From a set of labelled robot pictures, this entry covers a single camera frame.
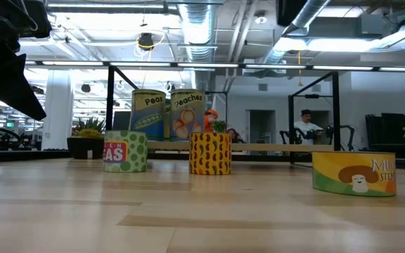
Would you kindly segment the tall peaches label can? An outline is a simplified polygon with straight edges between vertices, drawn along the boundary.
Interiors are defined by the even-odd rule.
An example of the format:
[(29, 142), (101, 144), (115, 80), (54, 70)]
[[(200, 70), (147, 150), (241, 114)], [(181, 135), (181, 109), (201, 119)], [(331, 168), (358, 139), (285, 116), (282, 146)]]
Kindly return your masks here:
[(188, 141), (204, 131), (205, 93), (197, 89), (171, 92), (170, 141)]

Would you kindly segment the white building column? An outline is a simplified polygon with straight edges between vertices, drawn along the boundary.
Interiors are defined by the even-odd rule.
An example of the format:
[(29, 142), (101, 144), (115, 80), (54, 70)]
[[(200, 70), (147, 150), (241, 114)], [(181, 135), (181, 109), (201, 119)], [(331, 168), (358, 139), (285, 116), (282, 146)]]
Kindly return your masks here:
[(70, 70), (49, 70), (41, 149), (66, 149), (72, 131), (74, 86)]

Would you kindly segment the mushroom label can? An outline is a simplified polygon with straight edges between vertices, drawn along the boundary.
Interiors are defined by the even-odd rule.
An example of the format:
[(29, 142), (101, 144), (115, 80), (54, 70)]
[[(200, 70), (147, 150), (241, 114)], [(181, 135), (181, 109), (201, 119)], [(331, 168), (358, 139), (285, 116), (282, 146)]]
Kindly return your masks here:
[(312, 186), (343, 195), (391, 197), (397, 194), (394, 153), (313, 152)]

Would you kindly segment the wooden shelf with black frame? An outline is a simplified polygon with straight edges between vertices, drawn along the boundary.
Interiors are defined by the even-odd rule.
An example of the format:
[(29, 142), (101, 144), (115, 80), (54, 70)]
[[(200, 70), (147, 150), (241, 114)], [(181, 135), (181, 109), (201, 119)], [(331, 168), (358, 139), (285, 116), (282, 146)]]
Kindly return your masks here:
[[(107, 116), (107, 129), (111, 130), (113, 127), (113, 94), (115, 88), (115, 73), (117, 73), (124, 81), (126, 81), (132, 88), (137, 89), (135, 85), (116, 65), (108, 66), (108, 94), (106, 98), (106, 116)], [(294, 98), (299, 96), (303, 91), (311, 88), (315, 84), (331, 77), (332, 78), (332, 88), (333, 88), (333, 144), (330, 145), (297, 145), (294, 144), (294, 138), (290, 137), (290, 144), (266, 144), (266, 143), (234, 143), (232, 145), (232, 150), (234, 151), (283, 151), (290, 152), (290, 158), (288, 162), (294, 163), (294, 153), (300, 152), (321, 152), (321, 151), (340, 151), (341, 149), (341, 133), (340, 133), (340, 82), (339, 82), (339, 72), (333, 71), (325, 74), (324, 76), (318, 78), (315, 82), (307, 85), (303, 89), (297, 91), (293, 95), (288, 96), (288, 116), (289, 116), (289, 130), (292, 134), (295, 130), (293, 129), (293, 118), (294, 118)]]

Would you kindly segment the black equipment rack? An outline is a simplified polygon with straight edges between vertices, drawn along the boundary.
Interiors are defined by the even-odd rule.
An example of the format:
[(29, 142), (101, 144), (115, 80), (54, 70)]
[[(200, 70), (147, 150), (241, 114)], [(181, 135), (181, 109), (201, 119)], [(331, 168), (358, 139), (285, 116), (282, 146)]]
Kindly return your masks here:
[(369, 145), (405, 144), (405, 114), (366, 115), (365, 122)]

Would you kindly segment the succulent plant in dark pot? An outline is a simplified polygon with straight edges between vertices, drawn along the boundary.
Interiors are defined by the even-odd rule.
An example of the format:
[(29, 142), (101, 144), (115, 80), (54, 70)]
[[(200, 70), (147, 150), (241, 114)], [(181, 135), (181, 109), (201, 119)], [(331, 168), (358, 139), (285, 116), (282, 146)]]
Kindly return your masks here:
[(72, 128), (72, 135), (67, 138), (67, 147), (71, 156), (80, 160), (101, 159), (105, 120), (90, 117), (85, 122), (80, 118)]

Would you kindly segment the yellow bean print can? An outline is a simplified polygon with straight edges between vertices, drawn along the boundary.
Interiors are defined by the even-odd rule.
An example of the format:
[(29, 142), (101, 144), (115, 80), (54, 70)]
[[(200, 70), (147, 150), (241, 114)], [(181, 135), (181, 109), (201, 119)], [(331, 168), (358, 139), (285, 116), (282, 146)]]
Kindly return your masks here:
[(231, 174), (231, 136), (226, 133), (193, 133), (189, 172), (199, 175)]

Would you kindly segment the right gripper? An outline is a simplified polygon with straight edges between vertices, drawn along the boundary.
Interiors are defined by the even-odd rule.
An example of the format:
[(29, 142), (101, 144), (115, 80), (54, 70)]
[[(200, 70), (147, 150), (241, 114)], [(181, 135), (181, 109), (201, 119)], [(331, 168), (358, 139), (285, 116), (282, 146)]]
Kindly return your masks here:
[(288, 26), (299, 14), (307, 0), (276, 0), (276, 23)]

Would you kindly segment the green peas polka dot can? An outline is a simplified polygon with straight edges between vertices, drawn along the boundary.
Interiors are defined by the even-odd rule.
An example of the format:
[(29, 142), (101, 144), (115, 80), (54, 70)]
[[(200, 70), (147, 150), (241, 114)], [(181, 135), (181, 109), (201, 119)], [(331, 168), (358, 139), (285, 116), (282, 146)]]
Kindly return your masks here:
[(103, 170), (112, 173), (145, 172), (147, 141), (147, 135), (141, 132), (107, 131), (103, 146)]

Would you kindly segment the tall peas label can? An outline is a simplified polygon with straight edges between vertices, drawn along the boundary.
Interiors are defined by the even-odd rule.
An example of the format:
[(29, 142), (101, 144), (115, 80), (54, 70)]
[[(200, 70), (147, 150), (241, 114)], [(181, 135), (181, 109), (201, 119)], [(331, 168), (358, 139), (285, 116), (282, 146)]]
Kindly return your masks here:
[(165, 92), (136, 89), (131, 95), (129, 130), (145, 133), (151, 141), (163, 141), (165, 139)]

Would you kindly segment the person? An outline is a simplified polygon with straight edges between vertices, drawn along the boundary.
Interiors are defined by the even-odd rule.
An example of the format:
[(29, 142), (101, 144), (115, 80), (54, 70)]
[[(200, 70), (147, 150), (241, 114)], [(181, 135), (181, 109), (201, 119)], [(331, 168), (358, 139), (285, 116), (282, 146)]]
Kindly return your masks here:
[(311, 122), (311, 110), (309, 109), (302, 110), (301, 120), (294, 122), (293, 125), (304, 134), (303, 145), (313, 145), (314, 139), (323, 131), (323, 128)]

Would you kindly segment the orange toy figure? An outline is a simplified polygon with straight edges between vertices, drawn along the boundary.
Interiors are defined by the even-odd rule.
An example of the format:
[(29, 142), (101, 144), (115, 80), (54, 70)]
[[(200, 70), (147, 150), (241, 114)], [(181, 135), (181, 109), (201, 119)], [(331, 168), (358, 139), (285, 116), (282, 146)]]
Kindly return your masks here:
[(212, 125), (218, 118), (218, 112), (214, 109), (209, 109), (205, 112), (204, 129), (205, 132), (213, 132)]

